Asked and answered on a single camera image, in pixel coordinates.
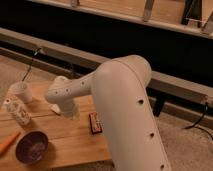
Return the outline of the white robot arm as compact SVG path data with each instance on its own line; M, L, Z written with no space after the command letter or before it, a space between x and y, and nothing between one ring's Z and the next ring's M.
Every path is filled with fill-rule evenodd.
M56 77L45 99L71 115L75 97L92 96L116 171L172 171L146 92L151 76L141 56L114 58L79 79Z

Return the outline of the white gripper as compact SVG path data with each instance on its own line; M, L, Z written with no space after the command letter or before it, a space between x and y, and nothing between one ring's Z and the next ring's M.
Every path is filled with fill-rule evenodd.
M74 119L79 117L77 103L73 100L65 100L59 104L60 114L66 118Z

